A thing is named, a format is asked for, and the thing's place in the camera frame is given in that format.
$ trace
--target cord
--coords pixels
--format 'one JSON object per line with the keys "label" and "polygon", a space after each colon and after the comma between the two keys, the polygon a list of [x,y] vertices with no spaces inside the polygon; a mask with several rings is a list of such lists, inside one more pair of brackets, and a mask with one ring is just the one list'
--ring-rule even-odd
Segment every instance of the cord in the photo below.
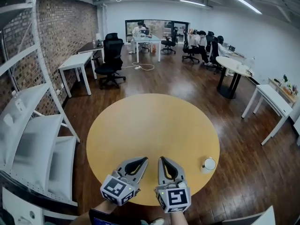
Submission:
{"label": "cord", "polygon": [[[153,66],[153,68],[151,69],[144,69],[141,65],[150,65],[150,66]],[[138,67],[140,66],[142,70],[145,70],[145,71],[151,71],[154,69],[154,65],[152,64],[142,64],[142,63],[137,63],[137,62],[133,62],[132,63],[132,66],[128,66],[128,67],[122,67],[122,68],[135,68],[135,67]]]}

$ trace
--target sneaker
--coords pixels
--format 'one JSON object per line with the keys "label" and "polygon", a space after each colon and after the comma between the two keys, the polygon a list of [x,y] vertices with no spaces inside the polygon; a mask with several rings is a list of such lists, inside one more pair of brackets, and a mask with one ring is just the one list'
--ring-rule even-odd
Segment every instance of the sneaker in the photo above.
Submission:
{"label": "sneaker", "polygon": [[158,219],[155,219],[152,223],[150,223],[150,225],[163,225],[164,222],[164,219],[160,217]]}

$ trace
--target round wooden table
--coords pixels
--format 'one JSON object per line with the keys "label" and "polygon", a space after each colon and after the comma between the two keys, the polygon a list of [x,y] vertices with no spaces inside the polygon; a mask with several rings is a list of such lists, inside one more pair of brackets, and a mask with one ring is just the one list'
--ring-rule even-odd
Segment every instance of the round wooden table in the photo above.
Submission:
{"label": "round wooden table", "polygon": [[182,99],[163,94],[130,96],[110,105],[92,124],[86,150],[100,182],[122,161],[148,157],[141,191],[130,201],[149,206],[159,206],[154,189],[161,156],[183,167],[193,195],[215,171],[200,172],[205,159],[212,157],[218,164],[220,155],[217,132],[205,114]]}
{"label": "round wooden table", "polygon": [[[216,60],[220,65],[224,67],[222,70],[219,84],[217,86],[217,90],[223,97],[228,99],[234,99],[236,98],[235,91],[236,88],[238,87],[240,77],[241,76],[252,77],[254,73],[252,70],[250,70],[252,73],[251,75],[248,72],[249,68],[246,65],[242,65],[242,63],[237,60],[227,58],[227,57],[221,57],[221,56],[216,57]],[[234,76],[230,84],[230,87],[222,85],[226,73],[226,69],[230,69],[234,72]]]}

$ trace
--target fluorescent light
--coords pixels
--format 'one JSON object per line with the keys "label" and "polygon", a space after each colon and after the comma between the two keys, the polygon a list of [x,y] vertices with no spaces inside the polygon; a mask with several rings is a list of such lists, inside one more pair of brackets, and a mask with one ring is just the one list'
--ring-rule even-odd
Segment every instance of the fluorescent light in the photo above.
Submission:
{"label": "fluorescent light", "polygon": [[256,13],[262,14],[260,11],[258,11],[255,7],[253,7],[252,5],[250,5],[249,3],[247,3],[246,1],[244,1],[244,0],[237,0],[237,1],[240,1],[241,3],[245,4],[247,7],[251,8]]}
{"label": "fluorescent light", "polygon": [[180,0],[180,2],[188,2],[188,3],[192,3],[192,4],[196,4],[196,5],[200,5],[200,6],[205,6],[204,4],[201,4],[201,3],[197,3],[197,2],[191,2],[191,1],[186,1],[186,0]]}

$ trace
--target brick wall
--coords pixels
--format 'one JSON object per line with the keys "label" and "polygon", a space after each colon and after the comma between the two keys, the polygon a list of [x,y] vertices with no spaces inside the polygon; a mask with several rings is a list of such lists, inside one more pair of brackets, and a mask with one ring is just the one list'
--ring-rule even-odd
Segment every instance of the brick wall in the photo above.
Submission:
{"label": "brick wall", "polygon": [[[22,3],[25,0],[2,0],[4,4]],[[4,38],[8,56],[17,54],[19,44],[31,22],[31,11],[24,11],[4,28]],[[97,8],[91,4],[77,0],[37,0],[37,28],[45,59],[45,64],[52,83],[60,89],[62,83],[58,67],[87,42],[96,37]],[[22,50],[33,45],[31,28],[25,37]],[[0,63],[3,62],[0,52]],[[39,85],[44,81],[36,54],[32,53],[21,60],[14,73],[19,88],[25,89]],[[76,81],[75,72],[65,71],[66,80],[71,88]],[[11,99],[12,83],[7,74],[0,77],[0,112]],[[67,97],[66,90],[59,96],[62,103]],[[37,107],[44,115],[55,114],[57,109],[49,92]]]}

